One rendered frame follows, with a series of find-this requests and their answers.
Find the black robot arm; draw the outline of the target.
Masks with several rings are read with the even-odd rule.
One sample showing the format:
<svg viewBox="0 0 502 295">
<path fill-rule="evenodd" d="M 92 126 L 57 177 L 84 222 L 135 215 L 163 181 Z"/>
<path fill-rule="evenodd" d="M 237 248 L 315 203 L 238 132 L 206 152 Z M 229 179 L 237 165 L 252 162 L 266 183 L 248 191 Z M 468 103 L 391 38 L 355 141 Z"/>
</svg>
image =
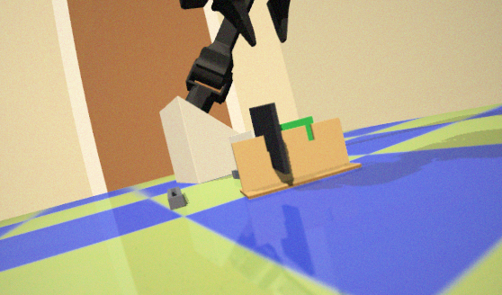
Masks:
<svg viewBox="0 0 502 295">
<path fill-rule="evenodd" d="M 232 50 L 238 35 L 236 27 L 224 17 L 214 42 L 201 50 L 185 80 L 189 91 L 185 100 L 188 103 L 208 113 L 214 102 L 219 104 L 225 102 L 233 82 Z M 216 90 L 222 89 L 218 93 L 194 82 L 195 80 Z"/>
</svg>

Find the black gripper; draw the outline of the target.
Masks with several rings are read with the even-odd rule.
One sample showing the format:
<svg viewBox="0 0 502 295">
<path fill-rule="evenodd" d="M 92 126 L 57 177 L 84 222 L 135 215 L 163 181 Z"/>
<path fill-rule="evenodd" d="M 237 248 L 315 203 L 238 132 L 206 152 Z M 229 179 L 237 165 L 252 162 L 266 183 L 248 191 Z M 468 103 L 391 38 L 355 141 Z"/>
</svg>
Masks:
<svg viewBox="0 0 502 295">
<path fill-rule="evenodd" d="M 209 0 L 179 0 L 182 9 L 204 7 Z M 287 40 L 288 12 L 291 0 L 268 0 L 266 6 L 271 16 L 275 32 L 281 43 Z M 211 10 L 219 12 L 243 36 L 247 43 L 256 45 L 255 32 L 244 0 L 213 0 Z"/>
</svg>

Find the green board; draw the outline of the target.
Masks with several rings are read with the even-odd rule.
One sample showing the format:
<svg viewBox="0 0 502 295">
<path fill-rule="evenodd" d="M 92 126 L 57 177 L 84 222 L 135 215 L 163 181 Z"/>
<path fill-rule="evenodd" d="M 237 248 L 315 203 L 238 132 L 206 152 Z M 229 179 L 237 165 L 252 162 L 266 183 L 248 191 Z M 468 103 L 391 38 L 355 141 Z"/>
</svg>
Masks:
<svg viewBox="0 0 502 295">
<path fill-rule="evenodd" d="M 281 127 L 281 131 L 283 131 L 283 130 L 289 130 L 289 129 L 293 129 L 293 128 L 297 128 L 297 127 L 306 125 L 309 141 L 311 141 L 311 140 L 313 140 L 310 126 L 309 126 L 311 123 L 314 123 L 312 116 L 308 116 L 306 118 L 298 119 L 296 121 L 289 121 L 289 122 L 280 124 L 280 127 Z"/>
</svg>

